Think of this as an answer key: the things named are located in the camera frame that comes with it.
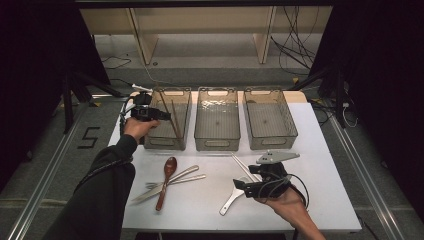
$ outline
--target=metal rail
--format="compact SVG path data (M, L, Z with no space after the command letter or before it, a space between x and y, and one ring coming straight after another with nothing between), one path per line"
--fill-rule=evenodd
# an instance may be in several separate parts
M397 223L386 201L378 190L378 187L376 186L374 180L371 177L371 174L368 172L365 164L363 163L362 158L356 150L355 145L350 139L346 129L342 129L337 123L337 120L333 117L330 118L330 121L337 133L340 142L343 145L343 148L347 153L350 162L352 163L352 166L365 190L365 193L368 196L368 199L374 207L374 210L380 219L384 230L386 231L388 238L393 240L405 239L399 224Z
M46 170L44 171L43 176L38 182L37 187L32 193L25 208L22 210L21 214L19 215L18 219L13 225L12 230L9 233L9 236L7 239L9 240L23 239L26 232L28 231L29 226L31 225L31 222L34 219L35 214L37 213L40 203L42 202L44 196L46 195L49 189L49 186L60 166L60 163L62 162L63 157L65 156L69 148L70 142L75 135L75 132L79 125L81 117L83 116L84 112L88 108L88 103L81 104L80 107L81 109L79 109L79 111L75 115L75 123L70 128L68 133L62 137L62 140L60 141L59 146L56 148L56 151L53 157L51 158Z

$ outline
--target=human hand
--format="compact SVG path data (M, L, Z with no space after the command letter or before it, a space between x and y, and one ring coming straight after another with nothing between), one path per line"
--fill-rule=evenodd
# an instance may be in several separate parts
M149 132L150 128L157 127L159 125L160 122L158 120L141 122L131 117L128 118L125 123L124 134L131 135L137 141L137 144L139 144L140 139Z
M302 198L292 188L288 188L278 198L255 198L255 200L270 206L306 239L325 239L306 211Z

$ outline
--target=silver utensil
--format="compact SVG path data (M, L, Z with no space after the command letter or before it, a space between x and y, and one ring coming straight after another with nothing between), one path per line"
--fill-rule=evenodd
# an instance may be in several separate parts
M257 176L250 173L249 168L234 153L231 153L231 156L233 157L234 161L237 162L240 168L246 173L246 175L250 178L250 180L252 180L252 182L261 181Z
M249 178L247 177L240 177L238 180L243 181L245 183L251 182ZM227 213L228 209L230 208L231 204L241 195L244 194L243 190L237 189L235 186L233 187L233 192L231 193L230 198L227 200L227 202L222 206L221 210L219 210L219 213L224 216L225 213Z
M177 183L189 182L189 181L203 179L205 177L206 177L206 174L200 174L200 175L196 175L196 176L193 176L193 177L178 179L178 180L175 180L175 181L173 181L173 182L171 182L169 184L177 184ZM153 188L155 188L157 186L160 186L162 184L163 184L163 182L150 182L150 183L146 183L146 188L147 189L153 189Z
M179 174L175 175L174 177L170 178L169 179L169 182L171 183L171 182L177 180L178 178L180 178L180 177L182 177L184 175L187 175L189 173L192 173L194 171L197 171L197 170L199 170L199 166L197 166L197 165L194 165L192 167L189 167L186 170L182 171L181 173L179 173ZM162 191L162 187L163 187L163 184L161 184L161 185L159 185L159 186L157 186L157 187L155 187L155 188L153 188L153 189L151 189L151 190L149 190L149 191L141 194L140 196L134 198L132 201L135 202L135 203L140 203L140 202L142 202L142 201L144 201L144 200L146 200L146 199L148 199L148 198L150 198L150 197L152 197L152 196L160 193Z

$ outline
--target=metal fork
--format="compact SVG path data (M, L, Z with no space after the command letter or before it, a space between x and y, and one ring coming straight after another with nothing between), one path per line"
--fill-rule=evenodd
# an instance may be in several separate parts
M169 184L176 184L176 183L183 183L183 182L189 182L189 181L194 181L194 180L198 180L198 179L203 179L206 177L206 174L200 174L200 175L196 175L193 177L188 177L188 178L183 178L183 179L178 179L175 180L173 182L170 182ZM147 182L146 183L146 188L147 189L153 189L159 185L163 184L163 182Z

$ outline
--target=white table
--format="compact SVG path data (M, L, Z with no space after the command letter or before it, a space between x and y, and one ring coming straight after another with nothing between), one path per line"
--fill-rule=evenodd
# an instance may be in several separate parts
M197 92L192 93L193 107L185 151L146 150L139 146L133 154L136 176L125 209L123 228L146 232L283 232L293 230L289 223L277 216L266 205L251 198L239 197L225 216L219 210L231 195L232 179L245 173L232 159L229 152L198 152L194 141ZM244 110L239 94L241 140L235 154L246 164L255 161L265 151L249 148ZM357 232L361 226L334 165L320 126L309 103L290 103L289 108L298 130L298 137L290 150L299 158L283 162L288 173L299 176L309 191L309 213L321 231ZM119 139L119 125L115 127L110 145ZM162 210L155 210L158 197L152 197L138 205L131 199L147 191L146 182L163 181L165 161L174 156L178 160L176 173L198 165L199 171L189 174L206 174L202 180L170 185ZM301 183L292 178L304 194Z

